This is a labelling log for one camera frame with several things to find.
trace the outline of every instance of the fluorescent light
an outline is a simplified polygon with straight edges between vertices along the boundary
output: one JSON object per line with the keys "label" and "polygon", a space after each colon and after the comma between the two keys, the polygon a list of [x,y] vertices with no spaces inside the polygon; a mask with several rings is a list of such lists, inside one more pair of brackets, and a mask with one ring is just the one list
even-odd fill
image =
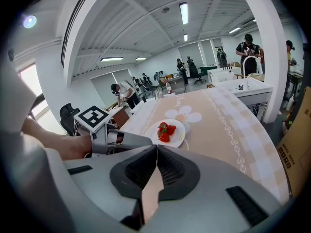
{"label": "fluorescent light", "polygon": [[24,28],[29,29],[29,28],[32,28],[36,22],[37,22],[37,18],[31,15],[24,19],[23,26]]}
{"label": "fluorescent light", "polygon": [[229,33],[233,33],[233,32],[238,31],[238,30],[240,30],[240,29],[241,29],[240,27],[237,27],[236,29],[230,31]]}
{"label": "fluorescent light", "polygon": [[101,62],[112,61],[112,60],[123,60],[123,57],[108,57],[108,58],[102,58],[102,59],[101,59]]}
{"label": "fluorescent light", "polygon": [[183,20],[183,24],[188,23],[188,4],[186,2],[183,2],[179,4],[180,12],[181,12],[181,18]]}

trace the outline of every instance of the person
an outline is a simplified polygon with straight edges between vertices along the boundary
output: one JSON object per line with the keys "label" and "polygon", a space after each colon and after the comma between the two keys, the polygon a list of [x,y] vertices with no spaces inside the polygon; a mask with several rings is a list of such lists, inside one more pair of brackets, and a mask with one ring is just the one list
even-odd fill
{"label": "person", "polygon": [[138,78],[135,78],[135,77],[133,76],[133,77],[132,77],[132,80],[135,82],[136,85],[138,85],[138,86],[140,85],[140,84],[139,84],[139,79],[138,79]]}
{"label": "person", "polygon": [[294,63],[291,58],[291,50],[295,51],[293,47],[293,43],[290,40],[286,41],[286,49],[287,49],[287,71],[290,71],[290,66],[294,66]]}
{"label": "person", "polygon": [[222,52],[222,49],[221,48],[218,48],[217,49],[217,61],[218,61],[218,64],[219,64],[219,67],[220,67],[220,59],[219,59],[219,57],[220,57],[220,53]]}
{"label": "person", "polygon": [[139,104],[139,99],[135,90],[127,82],[124,81],[121,83],[114,83],[110,88],[117,96],[118,106],[121,104],[120,94],[122,94],[127,99],[127,103],[131,109],[134,109],[135,105]]}
{"label": "person", "polygon": [[188,86],[188,78],[187,78],[187,74],[186,74],[186,68],[184,67],[184,64],[183,62],[181,62],[180,59],[177,59],[177,68],[178,70],[182,73],[183,75],[183,78],[184,78],[184,82],[185,84]]}
{"label": "person", "polygon": [[58,151],[63,161],[83,159],[92,149],[88,135],[60,135],[43,129],[35,120],[26,117],[21,131],[38,139],[45,148]]}
{"label": "person", "polygon": [[[236,48],[236,54],[241,56],[241,73],[243,74],[243,62],[247,56],[255,56],[258,58],[258,47],[253,43],[253,37],[247,33],[244,37],[245,42],[240,43]],[[257,72],[257,62],[254,58],[250,58],[245,63],[245,75]]]}
{"label": "person", "polygon": [[286,49],[287,49],[287,79],[286,79],[283,100],[287,99],[287,90],[290,86],[290,76],[289,76],[290,67],[294,66],[294,62],[292,61],[292,58],[291,58],[291,50],[295,51],[295,48],[293,47],[293,43],[290,40],[286,41]]}
{"label": "person", "polygon": [[142,73],[142,78],[145,82],[147,82],[147,75],[144,72]]}
{"label": "person", "polygon": [[142,73],[142,78],[144,79],[144,83],[145,84],[152,85],[152,82],[151,82],[150,78],[147,77],[147,75],[144,72]]}
{"label": "person", "polygon": [[219,68],[223,68],[227,66],[227,55],[226,53],[220,49],[220,54],[219,54]]}
{"label": "person", "polygon": [[265,72],[265,70],[264,70],[264,52],[260,46],[258,46],[258,50],[259,50],[258,57],[260,58],[261,69],[262,69],[262,73],[264,74],[264,72]]}

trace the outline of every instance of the white shirt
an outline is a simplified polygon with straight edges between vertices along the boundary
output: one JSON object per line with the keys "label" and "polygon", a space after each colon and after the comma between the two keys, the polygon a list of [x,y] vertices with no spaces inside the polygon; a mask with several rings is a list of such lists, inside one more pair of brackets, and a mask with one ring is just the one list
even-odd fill
{"label": "white shirt", "polygon": [[131,88],[132,89],[132,93],[130,96],[128,96],[127,98],[130,98],[131,96],[134,95],[135,91],[133,90],[133,88],[127,83],[127,82],[121,82],[119,84],[120,86],[120,94],[122,94],[124,97],[128,95],[128,89]]}

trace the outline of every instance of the table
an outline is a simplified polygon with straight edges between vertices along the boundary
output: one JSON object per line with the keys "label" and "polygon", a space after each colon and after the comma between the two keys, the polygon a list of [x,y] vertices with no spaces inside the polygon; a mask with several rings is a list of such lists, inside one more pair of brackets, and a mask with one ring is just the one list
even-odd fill
{"label": "table", "polygon": [[170,84],[173,92],[181,89],[183,89],[183,92],[187,92],[183,76],[177,76],[175,78],[167,80],[167,82]]}
{"label": "table", "polygon": [[[171,97],[171,96],[175,96],[175,93],[171,93],[171,94],[165,94],[164,97],[167,98],[167,97]],[[146,99],[146,102],[150,102],[150,101],[154,101],[156,98],[150,98],[150,99]],[[140,101],[138,105],[135,106],[134,109],[132,109],[130,111],[130,113],[133,115],[134,113],[136,113],[144,104],[144,101]]]}
{"label": "table", "polygon": [[130,119],[123,107],[110,110],[109,115],[115,120],[120,128],[128,121],[128,119]]}
{"label": "table", "polygon": [[253,73],[251,73],[248,75],[248,77],[252,77],[254,79],[264,82],[264,74],[254,75]]}
{"label": "table", "polygon": [[216,69],[216,68],[217,68],[217,66],[200,67],[201,73],[204,73],[204,75],[208,75],[207,71],[213,70],[213,69]]}
{"label": "table", "polygon": [[[225,161],[271,192],[280,203],[289,199],[283,165],[268,133],[251,111],[223,87],[203,89],[144,103],[121,130],[144,135],[155,122],[174,118],[186,128],[179,147]],[[156,169],[143,190],[146,217],[157,207],[163,189]]]}

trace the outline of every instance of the ceiling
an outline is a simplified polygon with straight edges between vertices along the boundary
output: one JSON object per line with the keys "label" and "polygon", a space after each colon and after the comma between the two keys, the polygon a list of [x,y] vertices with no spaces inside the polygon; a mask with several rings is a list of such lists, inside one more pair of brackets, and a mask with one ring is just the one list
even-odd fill
{"label": "ceiling", "polygon": [[[288,12],[279,0],[272,0],[281,17]],[[187,2],[189,22],[182,24],[179,4]],[[24,14],[37,17],[31,29],[15,28],[11,41],[15,53],[29,46],[55,39],[65,0],[43,0]],[[89,27],[75,60],[73,77],[100,68],[137,64],[137,57],[152,57],[188,41],[227,35],[254,19],[245,0],[110,0]],[[101,62],[103,57],[122,61]]]}

